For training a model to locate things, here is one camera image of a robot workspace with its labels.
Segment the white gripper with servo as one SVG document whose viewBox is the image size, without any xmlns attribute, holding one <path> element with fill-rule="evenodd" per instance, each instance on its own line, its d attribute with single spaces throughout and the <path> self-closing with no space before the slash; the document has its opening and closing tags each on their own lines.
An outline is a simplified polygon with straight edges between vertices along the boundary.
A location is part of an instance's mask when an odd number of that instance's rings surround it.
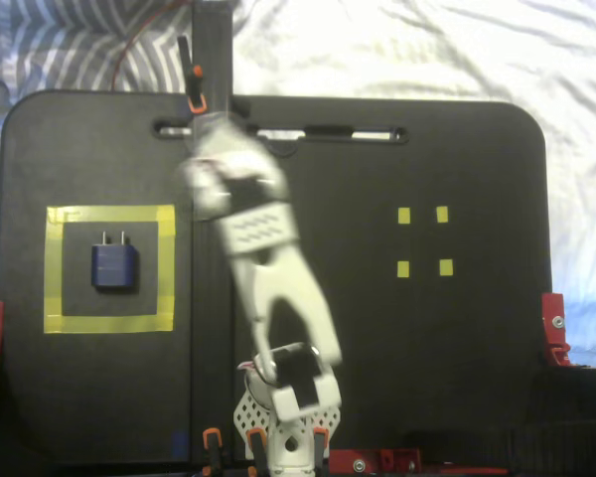
<svg viewBox="0 0 596 477">
<path fill-rule="evenodd" d="M 182 172 L 197 220 L 228 215 L 234 197 L 228 186 L 247 180 L 261 187 L 265 198 L 286 199 L 286 178 L 274 158 L 257 151 L 258 143 L 229 114 L 196 114 L 188 122 L 187 130 L 185 143 L 195 156 L 182 164 Z M 197 154 L 211 134 L 213 151 L 221 153 Z"/>
</svg>

